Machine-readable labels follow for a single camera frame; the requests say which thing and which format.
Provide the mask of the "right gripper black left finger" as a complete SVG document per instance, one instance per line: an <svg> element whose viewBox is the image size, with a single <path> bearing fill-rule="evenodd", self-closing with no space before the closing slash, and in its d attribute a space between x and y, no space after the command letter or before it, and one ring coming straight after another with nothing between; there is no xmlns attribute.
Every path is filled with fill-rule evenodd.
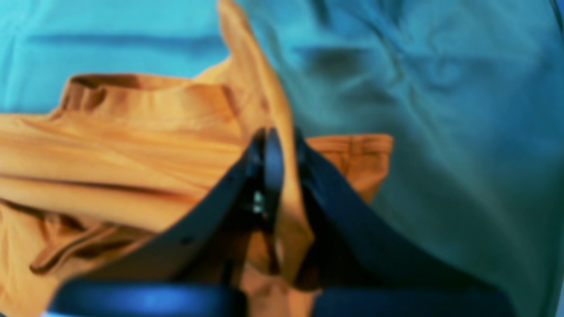
<svg viewBox="0 0 564 317"><path fill-rule="evenodd" d="M237 282L256 229L271 233L282 192L278 133L259 129L240 159L185 217L91 281Z"/></svg>

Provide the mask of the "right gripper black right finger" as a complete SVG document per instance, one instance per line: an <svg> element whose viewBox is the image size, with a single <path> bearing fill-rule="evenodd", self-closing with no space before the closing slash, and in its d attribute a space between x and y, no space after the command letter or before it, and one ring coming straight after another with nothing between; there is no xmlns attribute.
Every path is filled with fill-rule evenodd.
<svg viewBox="0 0 564 317"><path fill-rule="evenodd" d="M305 139L295 131L300 181L319 251L333 260L323 280L383 289L484 290L478 278L437 259L370 208L387 176L393 139L385 134Z"/></svg>

